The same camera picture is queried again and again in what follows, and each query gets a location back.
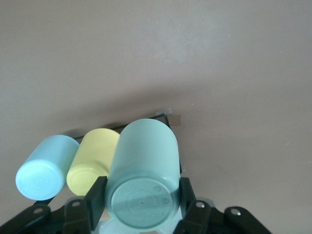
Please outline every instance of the beige wall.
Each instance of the beige wall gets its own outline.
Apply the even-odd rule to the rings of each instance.
[[[54,134],[171,107],[197,196],[312,231],[312,1],[0,2],[0,224]],[[64,190],[56,208],[72,194]]]

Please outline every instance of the cylinder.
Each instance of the cylinder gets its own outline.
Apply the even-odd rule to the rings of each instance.
[[[33,200],[56,196],[66,183],[78,147],[69,136],[50,136],[42,141],[16,174],[20,193]]]
[[[88,132],[67,174],[69,189],[84,196],[99,176],[108,176],[119,133],[106,128]]]
[[[169,222],[179,207],[179,155],[174,133],[155,119],[120,134],[105,191],[112,219],[140,232]]]

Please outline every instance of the mint green cup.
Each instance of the mint green cup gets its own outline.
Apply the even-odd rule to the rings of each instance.
[[[132,122],[121,132],[105,191],[113,220],[140,232],[161,228],[179,208],[176,137],[155,119]]]

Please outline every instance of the yellow cup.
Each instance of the yellow cup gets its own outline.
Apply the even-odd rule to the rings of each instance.
[[[85,196],[99,176],[108,176],[119,133],[106,128],[88,132],[67,174],[69,189]]]

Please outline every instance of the plastic cup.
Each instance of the plastic cup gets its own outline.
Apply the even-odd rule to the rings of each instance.
[[[17,189],[33,200],[56,196],[66,182],[66,175],[79,143],[69,136],[50,136],[31,153],[16,174]]]
[[[155,119],[132,122],[120,134],[105,201],[113,220],[140,232],[156,230],[179,207],[179,156],[174,133]]]
[[[119,133],[106,128],[88,132],[67,174],[69,189],[85,196],[99,176],[108,176]]]

